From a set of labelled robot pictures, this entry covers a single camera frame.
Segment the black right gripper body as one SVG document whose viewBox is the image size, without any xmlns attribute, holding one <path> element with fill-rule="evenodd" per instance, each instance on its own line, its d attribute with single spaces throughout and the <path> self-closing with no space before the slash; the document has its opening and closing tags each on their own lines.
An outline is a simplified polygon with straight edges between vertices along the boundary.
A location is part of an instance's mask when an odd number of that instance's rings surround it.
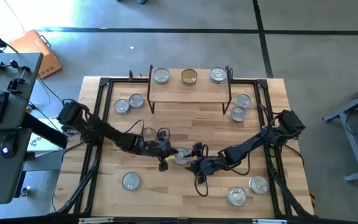
<svg viewBox="0 0 358 224">
<path fill-rule="evenodd" d="M 191 167 L 198 169 L 198 172 L 193 172 L 197 184 L 205 183 L 208 175 L 221 170 L 221 152 L 218 152 L 217 156 L 208 156 L 209 147 L 201 142 L 194 143 L 192 152 L 196 154 L 196 160 L 191 161 Z"/>
</svg>

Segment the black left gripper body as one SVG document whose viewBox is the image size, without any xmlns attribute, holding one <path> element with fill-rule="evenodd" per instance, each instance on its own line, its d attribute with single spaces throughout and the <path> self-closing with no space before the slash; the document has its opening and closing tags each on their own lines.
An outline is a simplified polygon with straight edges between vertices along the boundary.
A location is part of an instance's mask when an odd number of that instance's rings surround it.
<svg viewBox="0 0 358 224">
<path fill-rule="evenodd" d="M 168 169 L 166 158 L 170 156 L 170 141 L 146 141 L 144 138 L 140 138 L 135 145 L 134 154 L 156 157 L 160 162 L 159 171 L 166 171 Z"/>
</svg>

